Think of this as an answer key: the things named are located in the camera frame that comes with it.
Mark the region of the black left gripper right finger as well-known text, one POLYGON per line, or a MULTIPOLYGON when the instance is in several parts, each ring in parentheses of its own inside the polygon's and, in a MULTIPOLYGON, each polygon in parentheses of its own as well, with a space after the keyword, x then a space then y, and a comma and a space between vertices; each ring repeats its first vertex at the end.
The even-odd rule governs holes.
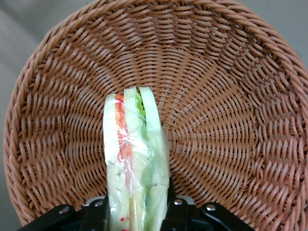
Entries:
POLYGON ((198 208, 189 196, 176 195, 169 178, 168 205, 164 231, 252 231, 248 224, 216 202, 198 208))

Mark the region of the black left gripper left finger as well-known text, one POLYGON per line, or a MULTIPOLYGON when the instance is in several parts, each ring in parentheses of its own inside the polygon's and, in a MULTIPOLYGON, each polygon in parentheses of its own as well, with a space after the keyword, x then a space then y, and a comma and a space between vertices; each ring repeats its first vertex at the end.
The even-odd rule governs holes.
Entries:
POLYGON ((107 231, 109 201, 107 196, 89 199, 76 210, 71 205, 59 205, 30 222, 21 231, 107 231))

